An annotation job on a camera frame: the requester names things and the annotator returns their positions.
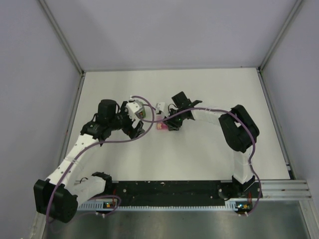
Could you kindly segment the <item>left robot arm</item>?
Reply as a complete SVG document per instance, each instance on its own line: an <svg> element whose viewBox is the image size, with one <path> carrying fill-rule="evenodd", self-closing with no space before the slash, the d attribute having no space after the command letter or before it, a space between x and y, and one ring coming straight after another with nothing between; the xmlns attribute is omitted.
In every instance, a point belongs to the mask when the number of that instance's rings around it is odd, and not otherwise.
<svg viewBox="0 0 319 239"><path fill-rule="evenodd" d="M96 195L109 197L113 191L112 177L95 172L83 183L76 179L92 159L95 150L107 143L112 132L121 130L130 141L145 134L142 118L145 108L138 100L104 99L98 104L93 118L83 125L80 134L60 165L33 187L36 211L63 223L71 221L80 205Z"/></svg>

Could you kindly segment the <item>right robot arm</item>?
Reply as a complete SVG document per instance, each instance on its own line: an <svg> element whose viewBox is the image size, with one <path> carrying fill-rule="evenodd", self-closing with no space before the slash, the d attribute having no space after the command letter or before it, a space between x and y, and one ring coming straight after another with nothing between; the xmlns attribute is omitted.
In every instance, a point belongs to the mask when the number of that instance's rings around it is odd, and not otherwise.
<svg viewBox="0 0 319 239"><path fill-rule="evenodd" d="M231 110L208 107L201 100L191 101L184 92L172 97L170 105L157 105L158 113L164 115L164 124L170 131L178 131L184 120L197 120L219 126L227 145L233 151L234 172L229 196L244 197L251 191L256 176L252 169L252 157L256 151L260 131L242 105Z"/></svg>

